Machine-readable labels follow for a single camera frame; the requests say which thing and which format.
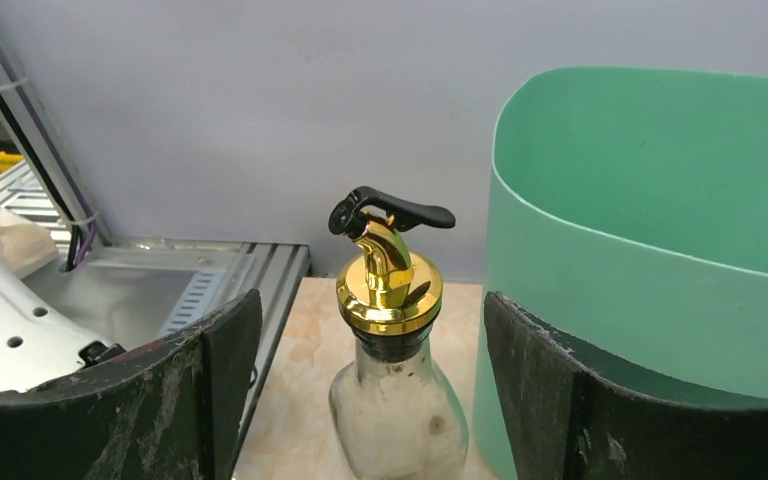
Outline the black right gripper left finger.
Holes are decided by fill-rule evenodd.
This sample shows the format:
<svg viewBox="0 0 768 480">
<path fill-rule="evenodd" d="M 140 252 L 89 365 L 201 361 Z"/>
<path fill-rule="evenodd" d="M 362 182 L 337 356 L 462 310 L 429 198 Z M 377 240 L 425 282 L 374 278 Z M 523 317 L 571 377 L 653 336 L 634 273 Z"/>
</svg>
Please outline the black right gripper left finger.
<svg viewBox="0 0 768 480">
<path fill-rule="evenodd" d="M 262 329 L 257 290 L 25 393 L 0 393 L 0 479 L 228 479 Z"/>
</svg>

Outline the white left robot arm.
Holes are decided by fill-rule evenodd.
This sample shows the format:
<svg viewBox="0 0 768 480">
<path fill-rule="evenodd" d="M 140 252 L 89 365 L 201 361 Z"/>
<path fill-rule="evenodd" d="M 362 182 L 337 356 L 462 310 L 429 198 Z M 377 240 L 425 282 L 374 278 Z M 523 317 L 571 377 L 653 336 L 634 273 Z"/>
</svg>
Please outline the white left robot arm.
<svg viewBox="0 0 768 480">
<path fill-rule="evenodd" d="M 51 308 L 0 261 L 0 392 L 26 392 L 124 352 Z"/>
</svg>

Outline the oil bottle brown liquid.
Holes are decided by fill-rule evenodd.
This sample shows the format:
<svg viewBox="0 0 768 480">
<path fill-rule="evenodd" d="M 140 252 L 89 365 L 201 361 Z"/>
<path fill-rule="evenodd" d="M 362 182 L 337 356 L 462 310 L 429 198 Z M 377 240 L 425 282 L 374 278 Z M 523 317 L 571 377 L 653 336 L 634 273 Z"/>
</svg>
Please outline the oil bottle brown liquid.
<svg viewBox="0 0 768 480">
<path fill-rule="evenodd" d="M 335 434 L 354 479 L 464 476 L 465 412 L 430 348 L 444 281 L 402 238 L 420 225 L 455 224 L 444 207 L 369 186 L 353 189 L 329 216 L 329 231 L 361 250 L 336 280 L 338 310 L 354 335 L 355 357 L 335 375 L 328 393 Z"/>
</svg>

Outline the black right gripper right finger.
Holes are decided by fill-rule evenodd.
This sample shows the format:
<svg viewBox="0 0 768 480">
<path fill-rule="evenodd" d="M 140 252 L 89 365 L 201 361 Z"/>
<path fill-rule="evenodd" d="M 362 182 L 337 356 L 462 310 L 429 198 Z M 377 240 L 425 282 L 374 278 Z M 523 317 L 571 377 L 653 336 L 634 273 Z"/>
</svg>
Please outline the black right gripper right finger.
<svg viewBox="0 0 768 480">
<path fill-rule="evenodd" d="M 768 479 L 768 399 L 641 367 L 499 292 L 483 319 L 519 478 Z"/>
</svg>

